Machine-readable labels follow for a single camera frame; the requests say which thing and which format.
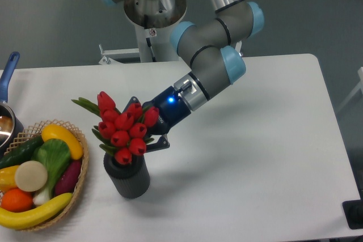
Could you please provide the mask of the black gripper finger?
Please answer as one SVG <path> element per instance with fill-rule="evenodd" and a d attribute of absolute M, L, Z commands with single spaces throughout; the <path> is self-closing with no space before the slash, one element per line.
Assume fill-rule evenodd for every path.
<path fill-rule="evenodd" d="M 165 135 L 161 135 L 155 143 L 146 145 L 147 152 L 164 150 L 170 147 L 170 143 Z"/>
<path fill-rule="evenodd" d="M 123 113 L 141 113 L 140 101 L 135 96 L 131 97 L 124 108 Z"/>

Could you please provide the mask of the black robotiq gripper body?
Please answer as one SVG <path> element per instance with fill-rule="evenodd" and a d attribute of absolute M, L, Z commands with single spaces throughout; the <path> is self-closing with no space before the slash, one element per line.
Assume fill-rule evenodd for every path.
<path fill-rule="evenodd" d="M 191 114 L 186 103 L 178 97 L 173 86 L 169 86 L 155 98 L 143 103 L 159 109 L 159 116 L 154 126 L 148 129 L 150 135 L 167 134 L 172 127 Z"/>

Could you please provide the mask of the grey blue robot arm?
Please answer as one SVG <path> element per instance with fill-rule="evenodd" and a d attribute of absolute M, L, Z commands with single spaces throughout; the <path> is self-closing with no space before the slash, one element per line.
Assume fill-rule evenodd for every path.
<path fill-rule="evenodd" d="M 139 58 L 141 62 L 183 60 L 191 71 L 167 88 L 149 106 L 159 110 L 159 119 L 148 135 L 158 142 L 152 152 L 169 147 L 168 131 L 211 98 L 238 80 L 246 66 L 235 46 L 258 33 L 264 15 L 254 2 L 212 0 L 216 17 L 196 26 L 185 22 L 186 0 L 103 0 L 108 5 L 123 3 L 134 25 L 135 49 L 106 50 L 103 59 Z"/>

